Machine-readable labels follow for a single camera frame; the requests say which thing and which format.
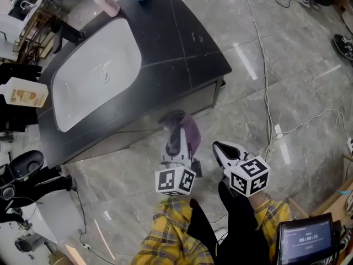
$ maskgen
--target digital device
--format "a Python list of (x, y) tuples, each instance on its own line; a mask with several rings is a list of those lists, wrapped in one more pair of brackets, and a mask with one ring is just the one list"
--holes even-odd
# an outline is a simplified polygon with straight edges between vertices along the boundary
[(331, 213), (279, 224), (276, 264), (311, 264), (332, 256), (334, 252)]

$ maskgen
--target sink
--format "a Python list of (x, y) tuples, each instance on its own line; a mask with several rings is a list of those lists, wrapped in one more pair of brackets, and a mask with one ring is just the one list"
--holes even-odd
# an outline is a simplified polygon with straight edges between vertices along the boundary
[(125, 19), (115, 19), (79, 46), (56, 71), (54, 114), (66, 132), (136, 79), (141, 53)]

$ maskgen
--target marble floor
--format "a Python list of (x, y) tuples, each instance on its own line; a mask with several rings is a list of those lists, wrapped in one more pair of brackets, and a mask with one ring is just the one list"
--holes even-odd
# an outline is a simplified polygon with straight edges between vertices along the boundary
[[(183, 0), (214, 38), (233, 72), (214, 109), (196, 115), (202, 142), (195, 155), (204, 177), (196, 181), (193, 196), (210, 221), (226, 211), (217, 193), (222, 171), (212, 154), (215, 140), (233, 141), (255, 154), (268, 144), (264, 104), (264, 64), (259, 40), (244, 0)], [(287, 4), (288, 0), (279, 0)], [(325, 108), (343, 113), (353, 135), (352, 66), (331, 46), (335, 33), (349, 36), (333, 7), (306, 9), (295, 1), (282, 8), (273, 0), (249, 0), (266, 52), (270, 111), (274, 125), (292, 129)], [(81, 28), (100, 9), (83, 1), (69, 17)], [(343, 181), (341, 155), (347, 152), (336, 115), (325, 113), (283, 136), (272, 146), (268, 192), (276, 199), (291, 196), (312, 210)], [(116, 153), (63, 166), (77, 181), (87, 218), (82, 241), (115, 264), (128, 264), (149, 232), (154, 208), (161, 196), (154, 191), (159, 148), (165, 131)], [(75, 194), (73, 200), (79, 207)], [(223, 227), (223, 219), (214, 227)], [(106, 264), (79, 243), (76, 234), (60, 248), (86, 264)]]

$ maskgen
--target white chair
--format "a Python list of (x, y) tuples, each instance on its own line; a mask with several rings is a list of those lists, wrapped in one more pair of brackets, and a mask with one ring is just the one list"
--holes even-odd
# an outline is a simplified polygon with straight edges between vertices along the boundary
[(20, 37), (27, 22), (42, 2), (43, 0), (37, 0), (23, 21), (9, 15), (0, 14), (0, 59), (17, 60), (18, 53), (13, 52), (15, 41)]
[(21, 34), (22, 21), (0, 14), (0, 57), (16, 61), (18, 53), (13, 52), (15, 41)]
[(48, 193), (37, 203), (22, 207), (22, 211), (24, 218), (30, 219), (33, 231), (54, 243), (84, 228), (81, 215), (66, 190)]

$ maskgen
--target plaid shirt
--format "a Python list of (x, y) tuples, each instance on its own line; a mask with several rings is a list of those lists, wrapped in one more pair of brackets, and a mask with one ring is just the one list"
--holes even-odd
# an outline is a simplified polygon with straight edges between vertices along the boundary
[(183, 200), (163, 200), (153, 216), (152, 231), (131, 264), (214, 264), (206, 246), (186, 233), (191, 213)]
[[(214, 264), (206, 246), (186, 233), (191, 213), (192, 208), (183, 200), (175, 197), (163, 200), (153, 216), (152, 231), (131, 264)], [(291, 219), (289, 207), (283, 201), (267, 197), (254, 214), (269, 243), (270, 260), (273, 261), (277, 225)]]

